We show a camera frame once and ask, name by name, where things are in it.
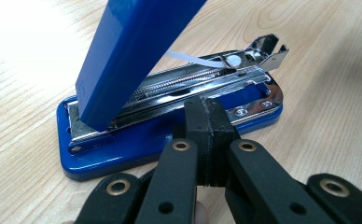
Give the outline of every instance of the hole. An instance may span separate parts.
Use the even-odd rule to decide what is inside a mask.
[[[254,62],[255,58],[251,55],[251,54],[246,54],[245,58],[249,61],[249,62]]]
[[[289,209],[298,215],[306,215],[307,213],[306,208],[299,203],[291,203]]]
[[[185,145],[184,143],[178,143],[176,146],[179,147],[179,148],[186,148],[187,147],[187,145]]]
[[[161,203],[158,209],[162,214],[169,214],[173,212],[174,206],[172,203]]]
[[[253,146],[251,146],[251,144],[248,144],[248,143],[243,144],[243,147],[247,148],[247,149],[253,148]]]
[[[339,187],[338,185],[335,185],[333,183],[327,183],[327,188],[332,189],[333,191],[336,191],[336,192],[341,192],[341,187]]]
[[[342,183],[333,179],[322,179],[320,187],[329,194],[336,197],[345,198],[350,195],[350,191]]]
[[[124,190],[126,185],[124,183],[118,182],[111,186],[111,190],[113,191],[122,191]]]
[[[175,142],[173,144],[173,148],[175,150],[184,151],[184,150],[187,150],[189,148],[189,144],[186,143],[186,142]]]
[[[175,91],[175,92],[172,92],[170,93],[169,95],[170,96],[173,96],[173,97],[177,97],[177,96],[183,96],[183,95],[187,95],[190,93],[190,90],[181,90],[181,91]]]
[[[110,195],[120,195],[129,190],[131,184],[126,179],[114,180],[107,185],[107,193]]]
[[[256,148],[256,146],[254,146],[251,143],[242,142],[239,144],[239,149],[251,152],[251,151],[255,151],[257,148]]]

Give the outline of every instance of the blue stapler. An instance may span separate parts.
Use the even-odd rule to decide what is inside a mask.
[[[273,124],[283,94],[268,71],[288,48],[275,35],[243,50],[202,59],[148,76],[205,0],[110,0],[77,79],[77,96],[57,108],[61,163],[83,181],[155,161],[185,123],[184,101],[216,98],[239,133]],[[237,64],[229,63],[236,57]]]

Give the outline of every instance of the metal spring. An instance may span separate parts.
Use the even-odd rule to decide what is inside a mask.
[[[141,100],[153,98],[160,94],[170,93],[185,88],[187,85],[193,85],[200,81],[210,80],[215,77],[224,75],[225,69],[215,68],[210,70],[202,70],[183,77],[172,78],[167,81],[160,82],[153,86],[147,86],[137,89],[125,106],[133,105]]]

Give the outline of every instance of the blue plastic base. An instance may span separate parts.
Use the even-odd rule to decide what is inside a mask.
[[[262,98],[255,86],[217,98],[226,108],[244,105]],[[72,154],[69,151],[71,134],[65,104],[74,101],[70,97],[57,108],[57,123],[60,145],[60,157],[64,173],[71,179],[84,181],[109,175],[135,166],[156,161],[164,146],[172,139],[175,125],[185,124],[183,109],[150,119],[121,129],[112,134],[113,142],[89,150]],[[282,107],[274,113],[250,120],[237,126],[240,134],[248,133],[273,124],[279,119]]]

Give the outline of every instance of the wood grain surface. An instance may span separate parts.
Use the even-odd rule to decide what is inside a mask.
[[[55,109],[76,93],[105,4],[0,1],[0,223],[73,220],[100,181],[64,176]],[[208,0],[172,49],[202,56],[271,33],[290,48],[272,72],[284,112],[243,138],[262,144],[301,182],[331,173],[362,189],[362,1]],[[154,70],[180,64],[162,59]],[[127,172],[143,175],[154,165]],[[233,223],[223,194],[198,188],[211,223]]]

